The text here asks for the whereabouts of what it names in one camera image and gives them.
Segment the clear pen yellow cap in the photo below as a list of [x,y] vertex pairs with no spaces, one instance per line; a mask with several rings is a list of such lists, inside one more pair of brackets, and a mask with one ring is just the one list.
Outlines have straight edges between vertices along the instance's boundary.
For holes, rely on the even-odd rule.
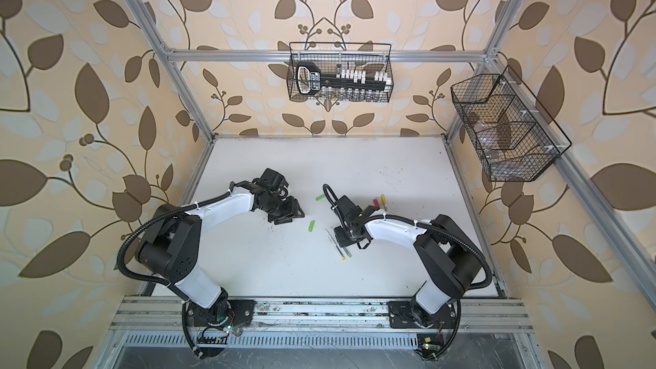
[[385,195],[381,195],[380,199],[381,199],[381,203],[383,205],[384,212],[386,212],[386,213],[389,212],[389,208],[388,208],[388,205],[387,205],[387,200],[385,198]]

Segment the clear pen yellow tip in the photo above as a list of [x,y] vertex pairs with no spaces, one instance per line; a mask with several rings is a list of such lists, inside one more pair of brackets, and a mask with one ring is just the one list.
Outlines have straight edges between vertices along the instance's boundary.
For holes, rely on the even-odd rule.
[[334,246],[334,248],[336,249],[336,251],[340,255],[341,260],[346,261],[346,256],[343,253],[342,249],[339,247],[338,242],[336,241],[335,237],[333,237],[333,235],[331,234],[331,232],[328,229],[326,229],[325,231],[326,231],[326,234],[327,234],[331,244]]

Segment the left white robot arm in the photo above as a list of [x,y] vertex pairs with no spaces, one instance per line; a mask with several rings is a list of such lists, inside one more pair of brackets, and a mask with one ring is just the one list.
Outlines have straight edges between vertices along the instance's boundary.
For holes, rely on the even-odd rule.
[[116,266],[127,278],[163,285],[200,309],[210,310],[225,297],[198,265],[202,235],[238,215],[261,210],[268,222],[282,225],[305,217],[287,185],[265,187],[242,181],[215,198],[184,207],[160,206],[156,215],[125,238]]

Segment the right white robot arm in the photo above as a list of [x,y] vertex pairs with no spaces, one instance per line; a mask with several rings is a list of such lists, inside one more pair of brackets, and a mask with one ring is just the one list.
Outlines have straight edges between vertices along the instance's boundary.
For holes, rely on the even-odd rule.
[[491,285],[493,273],[485,255],[447,215],[433,220],[411,220],[379,213],[375,206],[361,208],[348,197],[329,200],[338,217],[334,228],[338,245],[366,249],[374,241],[385,241],[412,249],[428,274],[403,314],[418,327],[435,326],[449,304],[461,300],[469,290]]

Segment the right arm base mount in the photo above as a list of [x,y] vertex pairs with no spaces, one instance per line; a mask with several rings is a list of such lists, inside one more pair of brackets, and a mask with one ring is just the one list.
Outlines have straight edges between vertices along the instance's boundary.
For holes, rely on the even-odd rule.
[[387,303],[392,329],[426,329],[426,338],[418,336],[415,354],[424,361],[438,361],[448,351],[461,325],[461,300],[448,301],[435,314],[430,314],[415,301]]

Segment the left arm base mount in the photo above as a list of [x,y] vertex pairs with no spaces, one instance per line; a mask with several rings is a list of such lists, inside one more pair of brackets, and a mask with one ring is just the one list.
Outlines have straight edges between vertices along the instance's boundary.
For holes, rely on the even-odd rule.
[[229,300],[221,297],[209,309],[191,301],[182,303],[181,322],[184,339],[196,358],[203,360],[222,353],[232,338],[239,337],[255,314],[254,300]]

